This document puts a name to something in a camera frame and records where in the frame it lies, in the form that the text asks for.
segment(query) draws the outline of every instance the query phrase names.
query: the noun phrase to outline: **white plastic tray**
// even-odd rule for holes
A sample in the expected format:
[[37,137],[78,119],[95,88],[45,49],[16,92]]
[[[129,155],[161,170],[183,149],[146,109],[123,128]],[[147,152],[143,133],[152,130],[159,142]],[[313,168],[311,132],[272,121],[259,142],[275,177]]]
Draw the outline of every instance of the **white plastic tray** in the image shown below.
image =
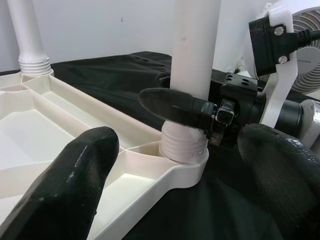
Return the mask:
[[100,126],[115,130],[120,153],[88,239],[123,238],[168,190],[200,180],[207,158],[182,165],[159,156],[159,131],[54,76],[0,76],[0,224],[68,142]]

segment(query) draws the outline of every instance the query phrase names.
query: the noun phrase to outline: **metal screw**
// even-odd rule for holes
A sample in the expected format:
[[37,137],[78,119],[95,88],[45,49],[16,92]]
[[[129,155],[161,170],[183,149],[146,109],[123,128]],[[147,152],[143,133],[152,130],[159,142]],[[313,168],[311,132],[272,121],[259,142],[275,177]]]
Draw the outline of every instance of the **metal screw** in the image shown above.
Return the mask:
[[288,58],[286,56],[279,57],[278,63],[285,64],[286,62],[288,62]]
[[283,28],[282,26],[278,26],[278,27],[274,30],[274,35],[276,35],[276,36],[281,36],[284,32],[285,32],[284,28]]

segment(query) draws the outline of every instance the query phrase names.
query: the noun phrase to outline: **white plastic pole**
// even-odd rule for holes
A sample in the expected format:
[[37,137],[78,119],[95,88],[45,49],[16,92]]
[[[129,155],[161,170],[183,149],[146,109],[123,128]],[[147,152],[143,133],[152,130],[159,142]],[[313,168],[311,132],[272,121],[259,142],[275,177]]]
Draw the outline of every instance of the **white plastic pole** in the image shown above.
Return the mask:
[[[207,100],[221,0],[176,0],[170,88]],[[160,153],[179,163],[208,157],[203,131],[166,121]]]
[[18,42],[21,74],[48,74],[51,66],[45,54],[32,0],[7,0]]

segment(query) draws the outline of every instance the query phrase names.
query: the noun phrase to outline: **white bracket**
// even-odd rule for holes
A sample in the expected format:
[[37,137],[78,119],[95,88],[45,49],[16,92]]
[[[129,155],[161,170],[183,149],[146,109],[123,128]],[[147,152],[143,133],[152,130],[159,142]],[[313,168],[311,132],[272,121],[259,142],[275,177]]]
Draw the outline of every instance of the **white bracket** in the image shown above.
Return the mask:
[[[286,26],[288,33],[294,32],[292,12],[288,5],[270,10],[268,16],[272,27],[283,24]],[[271,74],[263,90],[266,96],[266,104],[260,123],[271,128],[275,127],[281,108],[298,75],[296,52],[291,53],[289,57],[290,61],[275,66],[276,73]]]

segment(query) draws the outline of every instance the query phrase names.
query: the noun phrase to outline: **white wall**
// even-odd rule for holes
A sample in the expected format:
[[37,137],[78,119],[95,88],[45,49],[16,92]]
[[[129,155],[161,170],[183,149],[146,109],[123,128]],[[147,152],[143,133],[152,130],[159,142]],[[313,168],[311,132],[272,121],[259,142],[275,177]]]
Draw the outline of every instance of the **white wall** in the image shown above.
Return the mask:
[[[265,2],[222,0],[215,68],[226,71],[236,66],[248,21],[254,19]],[[43,47],[52,63],[138,51],[172,52],[174,0],[33,0],[33,3]],[[0,0],[0,72],[18,69],[18,55],[7,0]]]

